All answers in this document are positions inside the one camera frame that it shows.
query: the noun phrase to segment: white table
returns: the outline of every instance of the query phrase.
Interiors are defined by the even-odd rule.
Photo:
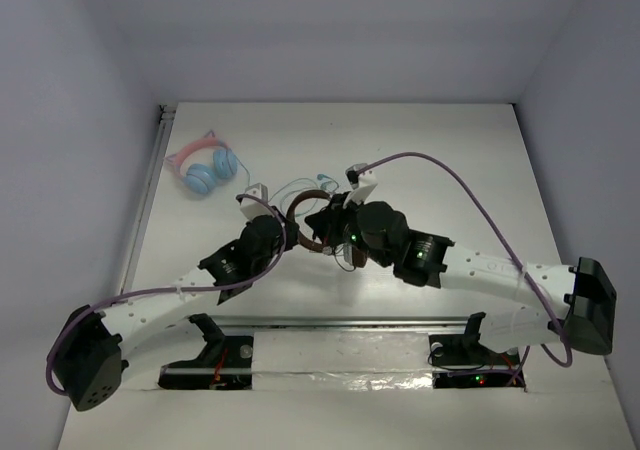
[[[166,154],[209,129],[234,149],[253,181],[272,192],[317,173],[346,186],[344,170],[354,163],[406,150],[429,153],[468,182],[523,259],[559,262],[511,106],[185,103],[178,107]],[[202,151],[197,157],[207,162],[209,155]],[[405,159],[376,174],[380,184],[370,200],[389,202],[407,215],[412,228],[504,254],[482,216],[442,170]],[[135,273],[127,280],[134,289],[174,281],[236,238],[244,224],[233,199],[246,183],[242,170],[206,198],[190,194],[167,168],[156,179],[144,239],[133,259]],[[344,273],[332,259],[296,249],[217,314],[437,321],[511,307],[468,292],[409,287],[373,264]],[[525,372],[528,394],[124,388],[90,412],[72,410],[60,448],[86,448],[88,441],[94,449],[633,448],[603,359],[575,356],[574,366],[563,370],[534,350]]]

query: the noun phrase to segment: white wall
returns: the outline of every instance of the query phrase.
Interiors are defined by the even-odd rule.
[[[580,0],[516,107],[561,254],[600,259],[618,289],[609,361],[636,441],[639,105],[640,0]]]
[[[0,0],[0,446],[55,448],[45,356],[113,284],[157,106],[80,0]]]
[[[160,98],[515,102],[575,0],[108,0]]]

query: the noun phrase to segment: blue earphone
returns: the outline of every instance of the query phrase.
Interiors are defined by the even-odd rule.
[[[208,147],[220,147],[213,152],[212,165],[194,163],[184,176],[180,167],[192,153]],[[203,138],[190,143],[178,153],[170,155],[165,160],[173,164],[176,174],[182,182],[194,193],[207,195],[218,185],[219,180],[228,180],[238,172],[238,158],[226,143],[218,140],[213,132]]]

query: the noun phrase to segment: pink headband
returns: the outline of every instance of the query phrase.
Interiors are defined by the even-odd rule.
[[[180,173],[180,167],[182,166],[184,161],[189,157],[189,155],[192,155],[193,153],[197,152],[202,148],[210,148],[210,147],[229,148],[227,144],[224,143],[222,140],[218,140],[215,133],[213,133],[213,130],[211,130],[207,132],[207,134],[204,137],[196,140],[195,142],[191,142],[182,150],[180,150],[178,153],[174,153],[173,155],[168,155],[167,157],[164,158],[164,160],[165,162],[173,165],[173,169],[178,175],[182,175]]]

